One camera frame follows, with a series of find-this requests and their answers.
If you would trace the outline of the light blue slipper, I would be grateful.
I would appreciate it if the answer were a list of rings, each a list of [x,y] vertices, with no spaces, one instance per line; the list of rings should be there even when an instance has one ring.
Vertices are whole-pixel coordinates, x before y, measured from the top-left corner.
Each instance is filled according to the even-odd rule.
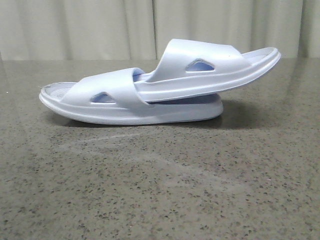
[[[142,73],[139,68],[127,68],[79,82],[52,83],[41,89],[39,99],[63,117],[101,125],[194,122],[223,113],[218,94],[150,104],[134,85],[134,77]]]
[[[204,96],[249,84],[280,58],[275,47],[240,53],[231,45],[172,39],[156,69],[133,81],[146,102]]]

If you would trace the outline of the grey-white curtain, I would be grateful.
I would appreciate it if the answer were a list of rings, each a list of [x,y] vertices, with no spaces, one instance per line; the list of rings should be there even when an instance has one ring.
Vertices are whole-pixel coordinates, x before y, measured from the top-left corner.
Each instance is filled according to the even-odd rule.
[[[2,60],[153,60],[171,39],[320,55],[317,0],[3,0]]]

